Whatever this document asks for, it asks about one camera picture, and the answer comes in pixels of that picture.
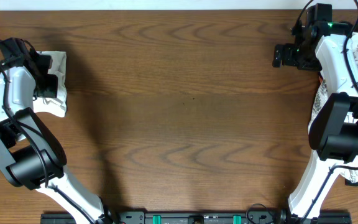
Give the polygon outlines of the white t-shirt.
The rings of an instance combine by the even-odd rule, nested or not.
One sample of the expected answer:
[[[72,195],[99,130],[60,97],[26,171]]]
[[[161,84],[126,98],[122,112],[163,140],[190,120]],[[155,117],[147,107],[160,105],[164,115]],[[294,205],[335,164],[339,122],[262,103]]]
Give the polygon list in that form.
[[[28,68],[12,67],[6,70],[9,79],[7,101],[12,113],[32,108],[35,113],[46,112],[63,118],[67,112],[67,89],[65,87],[67,53],[62,51],[39,51],[42,56],[52,58],[52,66],[47,74],[57,79],[52,86],[57,88],[52,96],[38,96],[33,99],[35,79]]]

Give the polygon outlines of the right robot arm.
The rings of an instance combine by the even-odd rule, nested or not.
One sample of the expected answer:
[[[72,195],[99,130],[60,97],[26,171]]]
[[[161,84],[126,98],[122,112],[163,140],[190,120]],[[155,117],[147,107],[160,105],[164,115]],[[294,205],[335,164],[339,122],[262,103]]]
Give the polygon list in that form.
[[[286,223],[318,223],[337,177],[358,187],[358,26],[326,20],[295,27],[295,42],[275,46],[273,66],[319,72],[322,82],[308,125],[312,150],[288,198]]]

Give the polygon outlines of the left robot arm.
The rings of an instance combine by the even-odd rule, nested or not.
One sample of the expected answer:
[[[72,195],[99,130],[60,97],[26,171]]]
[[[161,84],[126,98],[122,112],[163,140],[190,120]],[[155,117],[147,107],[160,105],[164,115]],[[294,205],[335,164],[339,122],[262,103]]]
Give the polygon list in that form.
[[[0,61],[0,171],[15,187],[44,194],[75,223],[118,223],[118,218],[70,172],[58,139],[39,112],[67,112],[66,52],[6,54]]]

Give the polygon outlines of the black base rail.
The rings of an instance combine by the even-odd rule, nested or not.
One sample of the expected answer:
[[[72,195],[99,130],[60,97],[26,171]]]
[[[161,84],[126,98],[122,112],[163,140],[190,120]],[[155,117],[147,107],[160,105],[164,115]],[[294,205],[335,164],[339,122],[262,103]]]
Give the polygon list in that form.
[[[144,213],[121,212],[117,215],[123,224],[246,224],[246,223],[298,223],[285,211],[275,212],[251,210],[247,213]],[[42,214],[41,224],[76,223],[70,214]],[[321,212],[319,217],[306,219],[303,223],[351,224],[348,212]]]

